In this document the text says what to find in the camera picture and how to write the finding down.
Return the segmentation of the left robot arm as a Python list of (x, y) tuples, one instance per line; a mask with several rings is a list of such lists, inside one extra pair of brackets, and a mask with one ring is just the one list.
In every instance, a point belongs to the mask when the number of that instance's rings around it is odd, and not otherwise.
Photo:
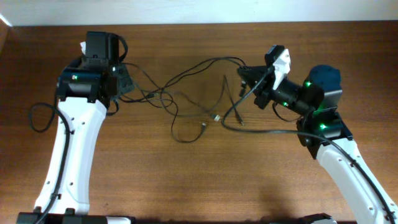
[(36, 103), (28, 113), (46, 107), (58, 118), (49, 170), (32, 212), (21, 212), (18, 223), (134, 223), (129, 215), (90, 215), (89, 183), (95, 145), (108, 108), (133, 89), (123, 65), (126, 41), (109, 32), (89, 31), (81, 55), (57, 80), (54, 102)]

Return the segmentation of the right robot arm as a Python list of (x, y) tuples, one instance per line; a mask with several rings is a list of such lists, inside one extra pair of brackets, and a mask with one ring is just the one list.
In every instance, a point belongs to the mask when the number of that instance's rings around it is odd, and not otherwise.
[(365, 163), (337, 111), (343, 93), (338, 69), (317, 65), (303, 85), (280, 76), (274, 65), (243, 67), (238, 75), (259, 108), (273, 101), (301, 116), (293, 133), (328, 172), (358, 223), (397, 223), (397, 204)]

